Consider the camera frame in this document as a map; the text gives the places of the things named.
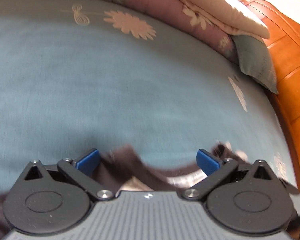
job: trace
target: dark cloth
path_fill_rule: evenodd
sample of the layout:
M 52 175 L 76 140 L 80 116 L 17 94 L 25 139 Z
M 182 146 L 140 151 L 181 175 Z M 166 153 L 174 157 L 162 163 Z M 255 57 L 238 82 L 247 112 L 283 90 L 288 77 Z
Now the dark cloth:
M 235 155 L 223 144 L 216 145 L 211 153 L 220 159 L 233 158 L 239 163 L 246 163 Z M 178 177 L 191 174 L 199 170 L 196 163 L 191 163 L 176 169 L 156 169 L 143 164 L 131 146 L 124 146 L 112 152 L 101 153 L 101 162 L 93 171 L 92 178 L 106 186 L 112 192 L 117 192 L 120 187 L 132 177 L 155 191 L 182 190 L 169 184 L 168 177 Z M 0 194 L 0 239 L 9 231 L 9 225 L 4 218 L 2 205 L 8 193 Z

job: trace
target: wooden headboard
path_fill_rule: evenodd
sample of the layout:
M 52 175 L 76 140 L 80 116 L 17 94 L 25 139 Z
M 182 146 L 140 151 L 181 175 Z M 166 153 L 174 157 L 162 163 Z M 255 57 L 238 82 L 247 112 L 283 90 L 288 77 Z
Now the wooden headboard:
M 264 40 L 277 73 L 279 94 L 266 92 L 291 154 L 300 190 L 300 25 L 264 0 L 242 0 L 270 30 Z

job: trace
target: white leaf pattern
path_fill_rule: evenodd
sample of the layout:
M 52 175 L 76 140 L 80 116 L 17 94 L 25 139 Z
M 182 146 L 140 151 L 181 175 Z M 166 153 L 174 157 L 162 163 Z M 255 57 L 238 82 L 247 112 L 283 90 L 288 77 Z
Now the white leaf pattern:
M 224 36 L 221 40 L 220 40 L 220 44 L 219 44 L 219 49 L 221 51 L 224 51 L 226 46 L 229 44 L 230 40 L 227 36 Z
M 191 10 L 190 8 L 188 8 L 185 5 L 184 5 L 182 11 L 184 12 L 184 14 L 191 17 L 191 20 L 190 20 L 190 25 L 191 26 L 196 26 L 200 23 L 202 30 L 206 29 L 206 18 L 203 17 L 203 15 L 201 15 L 198 12 L 195 12 L 195 11 Z
M 232 85 L 235 93 L 237 94 L 237 97 L 240 100 L 240 103 L 241 103 L 243 109 L 247 112 L 248 110 L 246 108 L 246 101 L 244 99 L 244 95 L 242 93 L 242 90 L 234 83 L 234 81 L 232 80 L 232 78 L 230 78 L 230 77 L 228 77 L 228 78 L 229 78 L 229 81 L 230 81 L 230 83 L 231 83 L 231 85 Z
M 274 156 L 274 162 L 277 167 L 277 170 L 279 172 L 278 177 L 281 177 L 282 179 L 285 179 L 288 181 L 286 176 L 286 166 L 285 163 L 281 159 L 281 155 L 279 152 L 277 152 L 277 156 Z
M 129 34 L 131 32 L 135 38 L 139 39 L 141 37 L 144 40 L 153 40 L 153 37 L 156 37 L 156 31 L 153 27 L 136 16 L 112 10 L 105 12 L 105 14 L 110 16 L 110 18 L 103 18 L 103 20 L 105 22 L 113 23 L 114 28 L 121 29 L 121 31 L 125 34 Z

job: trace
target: metal screw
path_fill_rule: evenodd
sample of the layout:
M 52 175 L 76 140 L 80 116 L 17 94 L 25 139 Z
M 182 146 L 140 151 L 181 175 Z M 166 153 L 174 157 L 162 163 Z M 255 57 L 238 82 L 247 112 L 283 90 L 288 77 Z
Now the metal screw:
M 65 158 L 65 159 L 63 159 L 63 160 L 66 161 L 66 162 L 71 162 L 71 161 L 72 161 L 71 158 Z
M 200 195 L 200 192 L 195 188 L 187 189 L 184 193 L 187 197 L 190 198 L 198 197 Z
M 113 197 L 113 193 L 107 189 L 103 189 L 97 193 L 97 196 L 99 198 L 108 199 Z

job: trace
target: blue bedsheet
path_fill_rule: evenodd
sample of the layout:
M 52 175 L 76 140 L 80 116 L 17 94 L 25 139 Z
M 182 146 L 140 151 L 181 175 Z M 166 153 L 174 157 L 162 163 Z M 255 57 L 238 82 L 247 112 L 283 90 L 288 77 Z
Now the blue bedsheet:
M 104 21 L 111 10 L 145 21 L 153 41 Z M 31 159 L 130 143 L 146 163 L 171 167 L 218 140 L 295 184 L 262 88 L 207 45 L 101 0 L 0 0 L 0 191 Z

